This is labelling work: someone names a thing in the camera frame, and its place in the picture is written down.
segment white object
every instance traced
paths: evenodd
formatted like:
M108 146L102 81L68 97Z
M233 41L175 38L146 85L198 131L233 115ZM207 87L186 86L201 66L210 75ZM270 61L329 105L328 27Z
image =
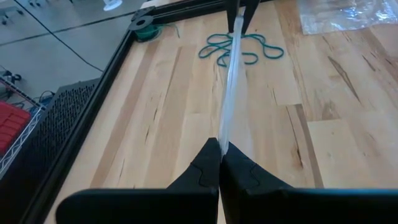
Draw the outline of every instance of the white object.
M123 1L122 0L104 0L105 7L104 11L110 11L119 7Z
M232 39L232 50L229 61L228 76L226 81L226 91L221 108L220 131L218 133L218 143L221 148L221 156L228 151L229 146L229 127L234 115L236 84L239 75L239 59L241 57L241 33L243 17L235 18L234 34Z

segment black metal frame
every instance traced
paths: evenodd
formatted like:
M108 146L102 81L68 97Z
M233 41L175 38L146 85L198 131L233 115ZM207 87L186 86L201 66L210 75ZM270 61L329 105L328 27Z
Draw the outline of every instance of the black metal frame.
M133 15L132 21L146 14L154 18L153 24L166 24L224 11L225 9L225 0L186 0L159 7L140 9ZM119 73L124 59L135 41L137 39L134 32L128 29L105 68L94 93L78 118L78 125L74 127L71 135L64 144L62 149L64 153L57 159L57 163L54 164L51 173L47 174L49 176L48 179L42 183L43 187L38 190L36 197L30 203L31 206L21 218L22 223L41 223L45 220L114 79Z

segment red storage container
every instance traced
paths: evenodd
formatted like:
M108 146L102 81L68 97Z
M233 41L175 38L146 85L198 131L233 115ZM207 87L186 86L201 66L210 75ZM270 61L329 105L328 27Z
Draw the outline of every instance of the red storage container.
M29 120L29 112L0 102L0 156L5 155Z

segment cable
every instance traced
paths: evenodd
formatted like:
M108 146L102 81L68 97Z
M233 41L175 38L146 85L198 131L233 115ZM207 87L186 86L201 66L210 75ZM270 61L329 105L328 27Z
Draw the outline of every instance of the cable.
M44 93L46 93L46 92L50 92L51 95L55 95L55 93L54 93L53 91L45 90L45 91L40 95L40 97L39 97L39 103L42 101L42 97L43 97Z
M4 66L0 65L0 67L1 67L2 69L4 69L4 71L8 71Z
M59 42L61 42L64 46L66 46L69 50L71 50L78 58L80 58L83 62L85 62L87 65L93 67L94 69L97 69L100 72L104 72L98 67L94 66L93 64L87 62L83 57L81 57L76 51L74 51L71 47L69 47L64 41L59 39L49 28L47 28L42 22L39 21L38 18L36 18L32 13L30 13L21 3L19 3L17 0L14 0L21 8L23 8L30 16L32 16L45 30L47 30L48 33L50 33L53 37L55 37Z
M2 95L0 95L0 100L7 101L8 99L9 99L8 93L3 93Z
M42 100L42 97L44 96L44 93L47 93L47 92L49 92L49 93L51 93L51 95L52 95L52 97L55 95L55 93L53 92L53 91L51 91L51 90L45 90L44 92L42 92L42 94L40 95L40 96L36 96L36 97L34 97L33 98L33 100L39 100L39 103L42 103L42 101L44 101L45 99L43 99ZM12 105L14 105L14 106L20 106L20 108L21 109L24 109L24 107L25 107L25 102L26 102L27 100L22 100L22 101L20 101L20 102L17 102L17 103L11 103Z
M226 37L226 40L214 41L214 40L212 40L214 37L221 37L221 38L225 38ZM260 35L260 34L244 34L244 35L241 36L241 38L242 39L254 39L254 40L257 40L261 44L261 46L262 46L262 54L266 58L279 59L285 54L285 51L283 50L282 47L272 46L272 45L267 44L266 43L266 38L263 35ZM217 65L219 65L221 67L227 67L226 62L224 61L224 58L225 57L229 57L229 55L231 53L231 49L228 48L228 47L232 45L232 39L233 38L229 34L212 34L212 35L210 35L206 39L207 46L202 48L199 51L199 53L198 53L199 58L207 58L212 53L215 53L215 52L217 52L219 50L224 50L224 53L217 58ZM207 54L204 54L204 52L206 50L208 50L208 49L213 49L213 50L207 52ZM267 54L266 49L277 50L277 51L280 52L280 54L269 55L269 54ZM242 52L242 55L254 57L254 60L252 60L252 61L245 61L244 63L246 65L254 65L259 60L258 55L253 53L253 52Z

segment black cable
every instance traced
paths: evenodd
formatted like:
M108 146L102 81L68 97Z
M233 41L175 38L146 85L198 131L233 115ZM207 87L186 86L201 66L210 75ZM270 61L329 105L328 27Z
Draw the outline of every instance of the black cable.
M4 66L0 65L0 67L1 67L2 69L4 69L4 71L8 71Z
M19 3L17 0L14 0L21 8L23 8L27 13L29 13L30 16L32 16L47 32L49 32L53 37L55 37L59 42L61 42L64 46L66 46L69 50L71 50L78 58L80 58L82 61L84 61L87 65L93 67L94 69L97 69L100 72L104 72L98 67L94 66L93 64L87 62L83 57L81 57L76 51L74 51L71 47L69 47L64 41L59 39L49 28L47 28L42 22L39 21L38 18L36 18L32 13L30 13L21 3Z
M40 97L39 97L39 103L41 103L42 102L42 97L43 97L43 95L44 95L44 93L46 93L46 92L50 92L51 93L51 95L55 95L55 93L53 92L53 91L50 91L50 90L45 90L41 95L40 95Z
M7 101L8 99L9 99L8 93L3 93L2 95L0 95L0 100Z

